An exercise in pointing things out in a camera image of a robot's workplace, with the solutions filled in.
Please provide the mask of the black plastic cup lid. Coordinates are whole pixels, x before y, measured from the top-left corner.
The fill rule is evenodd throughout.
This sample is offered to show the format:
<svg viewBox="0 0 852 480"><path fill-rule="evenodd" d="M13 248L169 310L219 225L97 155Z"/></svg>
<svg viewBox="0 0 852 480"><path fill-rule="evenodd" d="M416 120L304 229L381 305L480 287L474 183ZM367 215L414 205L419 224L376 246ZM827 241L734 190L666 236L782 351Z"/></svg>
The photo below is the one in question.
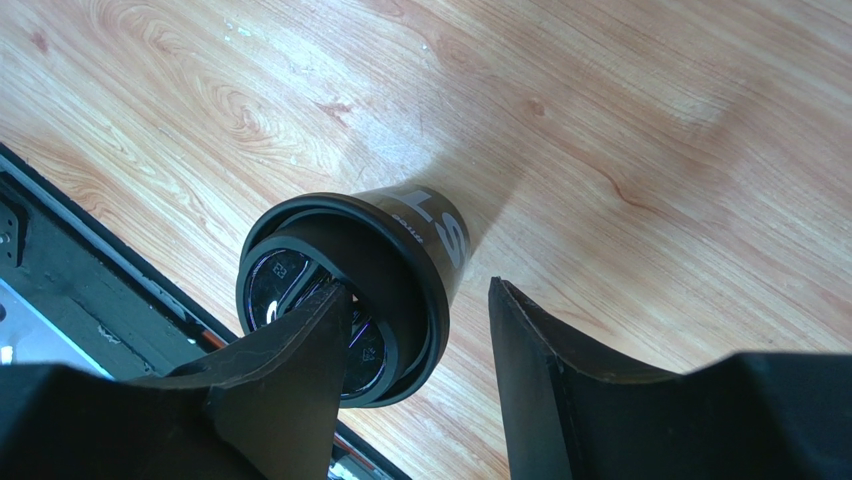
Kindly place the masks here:
<svg viewBox="0 0 852 480"><path fill-rule="evenodd" d="M450 304L428 254L377 207L339 193L286 200L243 243L237 312L249 336L299 343L332 364L342 407L379 408L417 393L448 344Z"/></svg>

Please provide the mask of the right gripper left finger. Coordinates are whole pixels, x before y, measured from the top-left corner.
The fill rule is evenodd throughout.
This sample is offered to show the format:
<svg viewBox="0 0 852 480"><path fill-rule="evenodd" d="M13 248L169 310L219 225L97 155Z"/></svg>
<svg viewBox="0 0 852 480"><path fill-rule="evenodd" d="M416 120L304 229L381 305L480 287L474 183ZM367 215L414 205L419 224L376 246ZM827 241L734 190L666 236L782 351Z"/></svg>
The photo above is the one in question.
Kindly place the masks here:
<svg viewBox="0 0 852 480"><path fill-rule="evenodd" d="M328 357L245 336L164 377L100 378L61 364L1 370L5 479L322 479L339 398Z"/></svg>

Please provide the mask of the translucent dark plastic cup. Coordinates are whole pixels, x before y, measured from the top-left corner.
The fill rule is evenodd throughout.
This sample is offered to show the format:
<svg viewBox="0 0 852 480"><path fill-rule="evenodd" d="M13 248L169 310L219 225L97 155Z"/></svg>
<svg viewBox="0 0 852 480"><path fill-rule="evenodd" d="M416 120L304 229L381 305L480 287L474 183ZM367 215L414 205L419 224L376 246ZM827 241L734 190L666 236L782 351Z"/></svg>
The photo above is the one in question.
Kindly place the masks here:
<svg viewBox="0 0 852 480"><path fill-rule="evenodd" d="M458 292L473 247L459 209L442 193L418 184L398 184L356 193L390 215L428 254L440 275L447 300Z"/></svg>

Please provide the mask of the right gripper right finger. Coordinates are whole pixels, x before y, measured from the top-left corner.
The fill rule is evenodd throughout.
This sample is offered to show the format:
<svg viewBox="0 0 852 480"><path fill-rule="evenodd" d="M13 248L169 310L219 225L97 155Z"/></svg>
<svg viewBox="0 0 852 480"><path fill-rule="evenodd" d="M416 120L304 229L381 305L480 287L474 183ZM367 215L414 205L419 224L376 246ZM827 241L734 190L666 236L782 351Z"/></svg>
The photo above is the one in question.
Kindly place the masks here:
<svg viewBox="0 0 852 480"><path fill-rule="evenodd" d="M739 352L687 374L616 351L510 282L489 317L515 479L847 479L851 359Z"/></svg>

